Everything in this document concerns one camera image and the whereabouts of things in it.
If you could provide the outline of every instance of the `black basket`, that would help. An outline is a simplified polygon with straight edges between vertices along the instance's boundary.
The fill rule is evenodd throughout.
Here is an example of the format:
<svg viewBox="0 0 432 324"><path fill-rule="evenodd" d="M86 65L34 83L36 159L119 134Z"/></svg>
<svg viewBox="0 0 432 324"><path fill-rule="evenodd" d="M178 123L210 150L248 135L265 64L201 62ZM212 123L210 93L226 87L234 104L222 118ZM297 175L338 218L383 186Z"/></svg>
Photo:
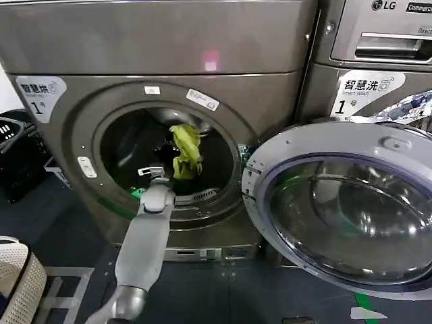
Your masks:
<svg viewBox="0 0 432 324"><path fill-rule="evenodd" d="M48 176L44 165L51 154L25 111L0 117L8 119L0 119L0 188L14 203Z"/></svg>

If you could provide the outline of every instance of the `wall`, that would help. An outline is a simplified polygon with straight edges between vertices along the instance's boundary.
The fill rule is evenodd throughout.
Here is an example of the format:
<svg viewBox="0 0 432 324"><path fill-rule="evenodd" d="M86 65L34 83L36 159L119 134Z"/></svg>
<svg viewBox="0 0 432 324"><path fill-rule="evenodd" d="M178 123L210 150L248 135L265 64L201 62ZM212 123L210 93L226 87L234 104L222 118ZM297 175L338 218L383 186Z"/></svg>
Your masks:
<svg viewBox="0 0 432 324"><path fill-rule="evenodd" d="M23 108L21 100L0 65L0 113L19 108Z"/></svg>

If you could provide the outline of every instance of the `drum opening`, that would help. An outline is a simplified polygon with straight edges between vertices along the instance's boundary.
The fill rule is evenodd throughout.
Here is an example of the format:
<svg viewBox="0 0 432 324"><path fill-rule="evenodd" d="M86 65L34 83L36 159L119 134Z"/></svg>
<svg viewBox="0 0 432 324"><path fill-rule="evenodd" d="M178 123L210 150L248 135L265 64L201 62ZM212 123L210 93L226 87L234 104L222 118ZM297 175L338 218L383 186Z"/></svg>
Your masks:
<svg viewBox="0 0 432 324"><path fill-rule="evenodd" d="M180 156L170 127L193 126L199 131L202 171L192 179L173 177L173 160ZM229 182L234 160L222 135L202 119L180 110L154 107L129 112L115 120L101 141L101 158L113 180L139 198L150 175L138 170L163 166L170 176L177 205L191 205L215 197Z"/></svg>

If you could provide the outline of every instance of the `lg logo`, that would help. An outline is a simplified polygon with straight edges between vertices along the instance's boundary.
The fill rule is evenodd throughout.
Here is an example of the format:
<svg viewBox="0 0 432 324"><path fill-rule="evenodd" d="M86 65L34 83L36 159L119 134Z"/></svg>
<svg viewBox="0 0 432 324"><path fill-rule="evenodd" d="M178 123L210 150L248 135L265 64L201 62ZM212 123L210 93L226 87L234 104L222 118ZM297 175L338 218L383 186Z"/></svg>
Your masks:
<svg viewBox="0 0 432 324"><path fill-rule="evenodd" d="M383 1L383 0L374 0L372 2L372 10L394 10L396 8L396 1Z"/></svg>

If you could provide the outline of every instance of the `washing machine door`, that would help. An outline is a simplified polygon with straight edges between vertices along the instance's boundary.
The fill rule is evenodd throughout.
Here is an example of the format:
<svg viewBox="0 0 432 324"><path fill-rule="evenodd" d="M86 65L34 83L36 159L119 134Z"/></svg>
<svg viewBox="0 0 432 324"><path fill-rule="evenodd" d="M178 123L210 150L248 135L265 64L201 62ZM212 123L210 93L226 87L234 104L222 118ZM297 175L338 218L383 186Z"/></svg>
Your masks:
<svg viewBox="0 0 432 324"><path fill-rule="evenodd" d="M432 299L431 139L394 123L290 128L248 161L244 203L309 273L371 296Z"/></svg>

